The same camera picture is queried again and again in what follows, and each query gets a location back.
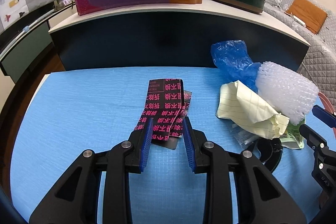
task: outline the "poster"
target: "poster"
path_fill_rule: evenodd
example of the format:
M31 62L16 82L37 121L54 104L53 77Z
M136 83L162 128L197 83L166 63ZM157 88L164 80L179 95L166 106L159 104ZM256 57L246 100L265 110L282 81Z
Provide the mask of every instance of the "poster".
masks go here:
M26 0L0 0L0 20L4 29L28 12Z

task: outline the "bed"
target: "bed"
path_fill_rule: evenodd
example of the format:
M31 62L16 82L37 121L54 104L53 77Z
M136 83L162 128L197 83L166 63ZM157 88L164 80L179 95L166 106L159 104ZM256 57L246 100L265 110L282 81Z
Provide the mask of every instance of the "bed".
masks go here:
M328 14L319 32L313 34L283 12L293 1L266 0L264 11L285 23L310 44L297 72L313 81L336 108L336 16L316 1L308 0Z

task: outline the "crumpled paper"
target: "crumpled paper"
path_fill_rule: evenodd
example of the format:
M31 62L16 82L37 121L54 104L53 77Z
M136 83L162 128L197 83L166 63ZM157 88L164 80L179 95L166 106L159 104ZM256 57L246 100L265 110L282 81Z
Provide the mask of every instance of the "crumpled paper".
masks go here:
M231 119L246 131L270 140L283 135L289 122L239 80L221 86L216 116Z

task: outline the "table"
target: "table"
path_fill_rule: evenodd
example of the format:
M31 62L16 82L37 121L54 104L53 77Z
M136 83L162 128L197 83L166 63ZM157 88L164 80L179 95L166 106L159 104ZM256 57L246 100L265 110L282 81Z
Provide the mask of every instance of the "table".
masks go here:
M12 201L26 220L83 150L101 152L128 139L142 113L148 81L158 78L183 79L184 88L193 92L188 113L193 128L228 151L242 151L231 134L232 122L215 116L219 88L227 82L218 69L127 67L52 73L26 112L12 155ZM332 130L311 113L306 120L335 150ZM313 163L308 146L284 149L274 172L308 220L319 210L321 192L310 174ZM191 172L183 139L176 150L152 145L145 171L130 174L133 223L201 223L205 180L205 174ZM233 204L237 222L234 196Z

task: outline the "wooden floor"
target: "wooden floor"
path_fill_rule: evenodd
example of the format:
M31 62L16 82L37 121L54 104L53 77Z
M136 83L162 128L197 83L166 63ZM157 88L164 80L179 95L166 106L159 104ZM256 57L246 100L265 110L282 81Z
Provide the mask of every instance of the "wooden floor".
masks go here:
M16 135L20 128L22 119L26 113L29 102L33 97L39 83L45 74L65 71L63 64L58 57L56 50L51 47L50 51L38 60L36 65L32 65L26 72L26 77L21 77L14 87L1 113L0 121L0 182L4 192L11 199L11 189L9 183L11 157L16 140Z

